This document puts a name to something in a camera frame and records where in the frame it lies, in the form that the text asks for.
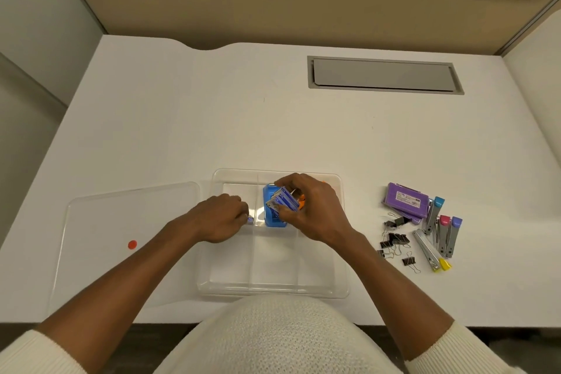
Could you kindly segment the person's left hand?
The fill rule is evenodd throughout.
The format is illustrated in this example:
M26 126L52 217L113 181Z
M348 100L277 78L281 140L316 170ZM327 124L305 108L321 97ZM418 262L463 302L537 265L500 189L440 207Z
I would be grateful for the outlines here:
M229 194L214 195L186 213L185 225L196 243L222 243L240 231L236 234L227 234L229 196Z

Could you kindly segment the person's right hand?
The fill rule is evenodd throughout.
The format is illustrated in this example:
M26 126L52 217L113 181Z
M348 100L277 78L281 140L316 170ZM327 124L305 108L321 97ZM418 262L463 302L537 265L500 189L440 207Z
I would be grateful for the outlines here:
M307 224L290 224L310 239L334 250L343 246L357 231L349 223L335 190L327 183L304 173L292 173L274 183L289 191L305 194Z

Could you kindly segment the bundle of blue staple boxes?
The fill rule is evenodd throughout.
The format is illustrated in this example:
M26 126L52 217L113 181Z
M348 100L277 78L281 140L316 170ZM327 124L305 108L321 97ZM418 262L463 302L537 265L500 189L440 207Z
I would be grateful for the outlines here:
M286 206L291 210L299 209L298 198L289 192L284 186L266 185L264 191L265 206L271 212L278 213L279 206Z

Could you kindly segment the person's right forearm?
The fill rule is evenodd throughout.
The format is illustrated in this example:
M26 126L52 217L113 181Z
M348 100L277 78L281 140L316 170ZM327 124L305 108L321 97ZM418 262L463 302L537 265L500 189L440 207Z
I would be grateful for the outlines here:
M330 245L353 269L405 361L429 350L454 320L354 229Z

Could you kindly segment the person's left forearm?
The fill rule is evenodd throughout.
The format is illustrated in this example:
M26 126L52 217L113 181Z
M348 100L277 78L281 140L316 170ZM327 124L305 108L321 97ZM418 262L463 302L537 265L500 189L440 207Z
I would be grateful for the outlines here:
M207 235L202 219L181 216L141 249L98 278L36 330L66 351L88 374L117 349L151 293L170 269Z

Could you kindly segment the blue plastic container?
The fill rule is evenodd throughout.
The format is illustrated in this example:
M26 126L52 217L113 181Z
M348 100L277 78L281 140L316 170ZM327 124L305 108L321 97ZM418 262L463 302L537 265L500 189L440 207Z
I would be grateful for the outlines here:
M287 226L287 223L283 222L279 218L278 213L271 212L270 209L265 206L265 203L264 203L264 213L265 213L265 225L267 227L270 227L270 228L285 228Z

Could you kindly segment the clear plastic divided tray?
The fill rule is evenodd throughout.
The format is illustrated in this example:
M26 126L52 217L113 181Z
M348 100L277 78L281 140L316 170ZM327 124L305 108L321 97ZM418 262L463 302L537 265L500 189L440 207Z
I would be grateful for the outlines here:
M284 293L322 299L349 294L348 266L327 245L291 225L266 221L264 189L289 172L221 168L211 193L238 195L249 205L251 223L234 237L200 245L196 284L201 295Z

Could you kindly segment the purple staple box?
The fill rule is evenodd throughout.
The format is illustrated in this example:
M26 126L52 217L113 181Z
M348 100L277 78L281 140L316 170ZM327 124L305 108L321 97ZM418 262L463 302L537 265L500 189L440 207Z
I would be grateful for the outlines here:
M387 204L386 202L382 201L382 204L390 209L390 213L391 214L395 214L397 217L404 217L410 220L411 223L415 224L415 225L419 225L420 223L422 223L424 221L424 217L420 217L417 216L415 214L410 214L408 212L404 212L403 210L400 210L398 208L394 208L392 206L389 206L389 204Z
M425 219L429 212L429 196L406 186L389 182L384 204L412 218Z

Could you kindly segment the pile of black binder clips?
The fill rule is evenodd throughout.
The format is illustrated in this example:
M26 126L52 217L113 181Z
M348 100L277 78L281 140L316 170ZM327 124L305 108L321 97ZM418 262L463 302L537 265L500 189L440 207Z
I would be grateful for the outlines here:
M383 259L397 259L403 267L410 269L415 274L420 274L416 258L412 251L410 238L406 234L406 227L415 224L404 217L387 213L387 219L382 223L382 237L377 250Z

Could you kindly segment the white knit sweater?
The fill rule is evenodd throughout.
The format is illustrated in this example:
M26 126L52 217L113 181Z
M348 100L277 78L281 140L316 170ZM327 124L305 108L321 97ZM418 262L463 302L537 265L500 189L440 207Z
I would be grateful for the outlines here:
M457 322L409 374L527 374ZM241 299L201 322L153 374L404 374L356 325L312 298Z

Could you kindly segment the clear plastic lid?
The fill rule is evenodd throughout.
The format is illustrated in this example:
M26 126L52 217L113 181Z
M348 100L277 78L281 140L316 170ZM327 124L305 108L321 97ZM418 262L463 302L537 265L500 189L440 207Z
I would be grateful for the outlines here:
M197 183L75 198L67 206L48 314L136 253L200 201ZM137 241L129 250L127 243Z

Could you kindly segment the stapler with yellow cap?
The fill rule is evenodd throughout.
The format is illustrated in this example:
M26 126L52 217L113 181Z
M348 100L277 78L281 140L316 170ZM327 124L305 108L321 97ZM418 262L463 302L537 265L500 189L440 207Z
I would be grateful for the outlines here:
M452 265L436 250L433 249L426 241L423 239L423 231L420 229L414 230L412 232L413 237L417 241L417 244L421 248L431 271L433 272L441 272L441 271L449 271L452 268Z

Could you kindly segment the stapler with teal cap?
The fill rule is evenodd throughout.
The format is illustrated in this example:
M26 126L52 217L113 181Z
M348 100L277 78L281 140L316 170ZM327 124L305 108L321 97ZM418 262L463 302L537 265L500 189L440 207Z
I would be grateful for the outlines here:
M430 236L437 228L437 223L439 219L440 210L445 203L445 199L441 197L435 197L434 199L429 199L429 209L427 212L427 217L425 220L424 233L426 236Z

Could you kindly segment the stapler with pink cap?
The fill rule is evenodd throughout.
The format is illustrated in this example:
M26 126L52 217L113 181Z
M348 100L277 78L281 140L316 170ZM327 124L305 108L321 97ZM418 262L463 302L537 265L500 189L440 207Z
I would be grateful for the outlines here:
M437 222L437 246L443 257L448 257L448 236L451 231L451 218L441 214Z

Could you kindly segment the stapler with purple cap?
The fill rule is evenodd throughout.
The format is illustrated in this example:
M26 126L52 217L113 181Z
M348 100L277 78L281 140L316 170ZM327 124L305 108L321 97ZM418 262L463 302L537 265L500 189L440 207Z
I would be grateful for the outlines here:
M448 226L448 232L445 238L445 257L452 258L459 230L463 220L459 217L452 216Z

